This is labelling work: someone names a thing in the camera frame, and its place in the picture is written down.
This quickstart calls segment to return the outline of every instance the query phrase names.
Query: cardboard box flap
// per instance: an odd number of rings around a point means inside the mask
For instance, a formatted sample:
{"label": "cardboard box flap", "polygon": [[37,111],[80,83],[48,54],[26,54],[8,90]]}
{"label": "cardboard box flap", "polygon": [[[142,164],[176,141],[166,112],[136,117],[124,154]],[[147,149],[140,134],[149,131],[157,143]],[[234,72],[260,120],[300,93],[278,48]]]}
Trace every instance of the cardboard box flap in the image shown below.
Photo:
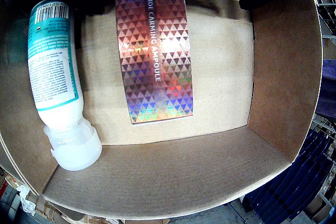
{"label": "cardboard box flap", "polygon": [[0,141],[23,183],[42,193],[57,167],[34,106],[26,63],[0,65]]}
{"label": "cardboard box flap", "polygon": [[104,146],[87,169],[59,167],[43,194],[50,202],[90,215],[163,219],[234,200],[289,165],[244,126],[182,140]]}
{"label": "cardboard box flap", "polygon": [[319,96],[322,36],[314,0],[274,0],[253,11],[254,94],[248,126],[291,161]]}

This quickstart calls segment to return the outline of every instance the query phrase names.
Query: white plastic bottle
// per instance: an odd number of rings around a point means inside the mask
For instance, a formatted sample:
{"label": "white plastic bottle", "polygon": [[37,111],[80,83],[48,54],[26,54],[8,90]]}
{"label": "white plastic bottle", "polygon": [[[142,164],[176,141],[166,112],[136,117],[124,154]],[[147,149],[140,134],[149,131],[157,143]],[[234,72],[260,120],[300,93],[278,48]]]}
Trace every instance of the white plastic bottle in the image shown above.
{"label": "white plastic bottle", "polygon": [[35,106],[51,153],[66,170],[81,170],[100,156],[102,146],[94,127],[83,117],[71,9],[61,1],[45,0],[30,14],[28,68]]}

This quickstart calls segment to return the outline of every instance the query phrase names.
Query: floor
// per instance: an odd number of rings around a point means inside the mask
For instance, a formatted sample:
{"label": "floor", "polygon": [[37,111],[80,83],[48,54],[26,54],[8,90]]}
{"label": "floor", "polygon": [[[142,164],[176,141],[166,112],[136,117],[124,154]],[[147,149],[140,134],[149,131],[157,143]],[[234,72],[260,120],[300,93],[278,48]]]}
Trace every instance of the floor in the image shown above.
{"label": "floor", "polygon": [[[252,210],[246,212],[242,207],[240,200],[236,199],[230,205],[222,205],[207,211],[199,212],[197,214],[172,218],[169,224],[260,224],[262,220]],[[295,219],[285,220],[282,224],[314,224],[307,215],[302,212]]]}

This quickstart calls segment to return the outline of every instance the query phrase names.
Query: cardboard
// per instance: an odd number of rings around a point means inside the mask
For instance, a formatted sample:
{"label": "cardboard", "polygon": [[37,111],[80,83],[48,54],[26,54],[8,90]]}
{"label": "cardboard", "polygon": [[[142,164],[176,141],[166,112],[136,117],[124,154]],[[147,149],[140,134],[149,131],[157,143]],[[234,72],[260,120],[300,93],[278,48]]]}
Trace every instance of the cardboard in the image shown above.
{"label": "cardboard", "polygon": [[307,135],[303,129],[310,126],[320,90],[322,37],[315,10],[313,0],[274,0],[253,11],[254,95],[248,126],[291,161]]}
{"label": "cardboard", "polygon": [[323,39],[323,59],[336,60],[336,45],[330,39]]}
{"label": "cardboard", "polygon": [[306,215],[308,215],[308,217],[314,216],[323,203],[323,199],[319,195],[316,195],[313,201],[305,208]]}
{"label": "cardboard", "polygon": [[320,223],[329,215],[330,210],[331,207],[325,205],[316,215],[314,215],[312,220],[315,221],[315,223]]}
{"label": "cardboard", "polygon": [[238,9],[238,0],[207,1],[219,14],[187,5],[194,115],[136,126],[130,123],[120,70],[115,9],[106,15],[86,17],[81,48],[76,51],[81,62],[84,116],[97,129],[103,145],[153,143],[247,124],[253,91],[253,26],[249,13]]}
{"label": "cardboard", "polygon": [[[108,145],[98,161],[82,171],[65,171],[51,156],[26,65],[0,67],[0,101],[5,104],[0,108],[1,143],[20,177],[48,201],[93,216],[128,220],[188,215],[249,193],[295,159],[321,80],[322,39],[314,1],[275,0],[253,12],[254,68],[251,22],[237,0],[186,3],[193,90],[198,96],[193,118],[210,94],[223,106],[213,108],[213,114],[206,111],[201,123],[176,120],[189,125],[183,129],[153,123],[118,133],[125,127],[123,117],[111,123],[111,111],[122,116],[125,110],[130,122],[120,64],[113,57],[118,55],[113,8],[86,17],[76,51],[84,114]],[[197,54],[203,56],[198,62]],[[222,64],[211,61],[215,56]],[[164,134],[150,134],[160,130]],[[134,138],[133,131],[146,137]]]}

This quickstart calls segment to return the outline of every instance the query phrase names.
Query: white bottle cap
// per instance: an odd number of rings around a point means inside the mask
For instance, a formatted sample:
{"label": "white bottle cap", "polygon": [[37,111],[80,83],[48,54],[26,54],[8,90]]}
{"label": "white bottle cap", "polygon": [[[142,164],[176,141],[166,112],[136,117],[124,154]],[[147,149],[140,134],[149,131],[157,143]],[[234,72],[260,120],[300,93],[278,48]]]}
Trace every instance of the white bottle cap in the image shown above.
{"label": "white bottle cap", "polygon": [[102,147],[97,131],[85,118],[64,131],[55,131],[45,126],[44,132],[53,146],[52,155],[65,170],[87,168],[101,154]]}

